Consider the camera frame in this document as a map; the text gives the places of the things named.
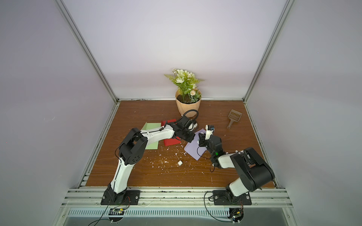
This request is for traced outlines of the purple envelope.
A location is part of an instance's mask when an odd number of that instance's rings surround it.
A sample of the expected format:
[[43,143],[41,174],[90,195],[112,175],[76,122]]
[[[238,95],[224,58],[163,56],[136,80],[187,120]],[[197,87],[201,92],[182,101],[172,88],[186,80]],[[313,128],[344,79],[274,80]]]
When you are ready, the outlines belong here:
[[199,146],[199,134],[206,134],[206,131],[204,129],[201,129],[195,133],[195,137],[193,138],[191,143],[188,143],[184,150],[186,153],[188,153],[192,158],[194,158],[196,161],[198,161],[201,156],[204,154],[204,152],[207,150],[206,147],[200,147]]

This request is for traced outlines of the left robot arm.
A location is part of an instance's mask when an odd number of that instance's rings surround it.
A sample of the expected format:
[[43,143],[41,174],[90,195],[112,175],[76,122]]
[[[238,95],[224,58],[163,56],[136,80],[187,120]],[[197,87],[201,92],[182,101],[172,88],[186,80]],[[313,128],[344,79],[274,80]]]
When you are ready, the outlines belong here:
[[196,120],[183,115],[177,121],[166,122],[165,125],[155,129],[130,130],[118,147],[117,170],[103,194],[101,205],[121,204],[125,200],[129,177],[135,164],[142,159],[147,145],[176,138],[190,143],[195,137],[197,128]]

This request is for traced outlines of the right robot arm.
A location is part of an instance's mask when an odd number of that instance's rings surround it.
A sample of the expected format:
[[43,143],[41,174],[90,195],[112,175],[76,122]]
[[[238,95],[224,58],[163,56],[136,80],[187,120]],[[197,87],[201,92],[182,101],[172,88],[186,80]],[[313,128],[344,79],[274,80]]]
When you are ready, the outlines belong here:
[[199,134],[199,147],[205,147],[211,154],[209,160],[213,167],[236,170],[239,177],[225,188],[225,196],[230,202],[236,202],[240,196],[261,189],[275,179],[271,167],[252,147],[226,153],[220,137],[208,137],[204,133]]

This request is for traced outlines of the red envelope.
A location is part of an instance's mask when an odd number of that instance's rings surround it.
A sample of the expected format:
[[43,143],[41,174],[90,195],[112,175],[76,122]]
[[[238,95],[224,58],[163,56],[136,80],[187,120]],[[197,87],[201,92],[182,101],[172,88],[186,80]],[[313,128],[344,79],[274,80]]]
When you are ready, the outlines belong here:
[[[165,126],[165,124],[167,122],[176,122],[176,119],[172,119],[172,120],[167,120],[167,121],[161,121],[161,126]],[[172,145],[177,145],[180,144],[181,141],[178,138],[169,138],[169,139],[164,139],[164,145],[167,146],[172,146]]]

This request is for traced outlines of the green envelope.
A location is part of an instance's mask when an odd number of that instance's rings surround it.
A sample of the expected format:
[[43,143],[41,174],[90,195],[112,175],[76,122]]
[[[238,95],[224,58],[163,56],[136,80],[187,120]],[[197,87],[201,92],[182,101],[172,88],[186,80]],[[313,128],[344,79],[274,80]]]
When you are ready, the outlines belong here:
[[[161,127],[160,122],[157,122],[157,123],[146,122],[141,130],[142,131],[155,131],[159,127]],[[146,150],[157,150],[159,142],[158,141],[155,141],[153,143],[150,142],[150,139],[154,140],[153,138],[151,138],[152,133],[149,133],[149,134],[146,133],[145,135],[148,138],[148,143],[147,143],[147,146],[146,146]]]

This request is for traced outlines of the beige flower pot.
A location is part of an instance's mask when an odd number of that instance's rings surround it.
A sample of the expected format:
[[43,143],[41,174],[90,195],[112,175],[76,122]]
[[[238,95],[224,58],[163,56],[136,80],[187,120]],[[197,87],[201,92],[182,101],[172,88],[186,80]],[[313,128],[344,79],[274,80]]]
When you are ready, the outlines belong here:
[[176,105],[177,105],[179,113],[181,115],[184,115],[188,110],[198,110],[199,109],[201,99],[198,102],[193,103],[193,104],[185,104],[179,100],[179,96],[180,96],[180,92],[176,91],[176,93],[175,93]]

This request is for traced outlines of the brown plastic scoop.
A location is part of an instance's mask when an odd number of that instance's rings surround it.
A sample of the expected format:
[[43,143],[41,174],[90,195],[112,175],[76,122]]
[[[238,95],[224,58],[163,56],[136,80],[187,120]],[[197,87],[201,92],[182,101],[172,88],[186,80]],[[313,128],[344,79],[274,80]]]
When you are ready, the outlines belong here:
[[234,122],[238,122],[241,119],[241,116],[242,116],[241,112],[232,109],[228,115],[230,122],[227,126],[227,129],[230,129]]

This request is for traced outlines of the artificial flower plant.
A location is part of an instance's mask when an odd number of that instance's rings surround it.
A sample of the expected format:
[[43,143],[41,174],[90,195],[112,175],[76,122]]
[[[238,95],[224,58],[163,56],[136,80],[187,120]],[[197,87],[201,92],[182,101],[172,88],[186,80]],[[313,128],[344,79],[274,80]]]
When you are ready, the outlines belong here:
[[174,85],[177,86],[178,94],[176,98],[184,104],[194,104],[201,100],[202,94],[198,89],[198,85],[202,79],[196,78],[192,72],[183,69],[173,69],[173,74],[165,74]]

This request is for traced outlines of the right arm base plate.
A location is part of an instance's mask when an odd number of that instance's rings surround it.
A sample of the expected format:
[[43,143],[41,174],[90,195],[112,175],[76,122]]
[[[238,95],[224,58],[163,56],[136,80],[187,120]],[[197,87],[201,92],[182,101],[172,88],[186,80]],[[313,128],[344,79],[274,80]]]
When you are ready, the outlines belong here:
[[214,190],[208,199],[213,201],[214,205],[252,205],[249,192],[234,196],[230,191]]

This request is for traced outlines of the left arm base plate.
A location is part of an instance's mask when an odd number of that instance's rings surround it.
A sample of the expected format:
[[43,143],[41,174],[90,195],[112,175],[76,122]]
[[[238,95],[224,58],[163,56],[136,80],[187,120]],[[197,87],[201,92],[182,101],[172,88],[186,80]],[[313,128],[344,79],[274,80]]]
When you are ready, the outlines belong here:
[[125,190],[116,194],[107,189],[102,197],[101,205],[138,205],[140,190]]

